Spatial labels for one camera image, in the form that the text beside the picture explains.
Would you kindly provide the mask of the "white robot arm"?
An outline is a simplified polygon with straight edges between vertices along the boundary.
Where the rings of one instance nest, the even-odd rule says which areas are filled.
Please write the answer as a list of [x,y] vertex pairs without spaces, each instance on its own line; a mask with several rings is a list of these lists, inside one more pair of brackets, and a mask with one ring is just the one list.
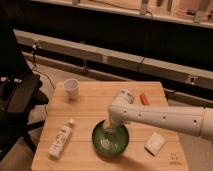
[[121,89],[107,107],[104,128],[128,121],[181,132],[213,141],[213,108],[134,104],[134,94]]

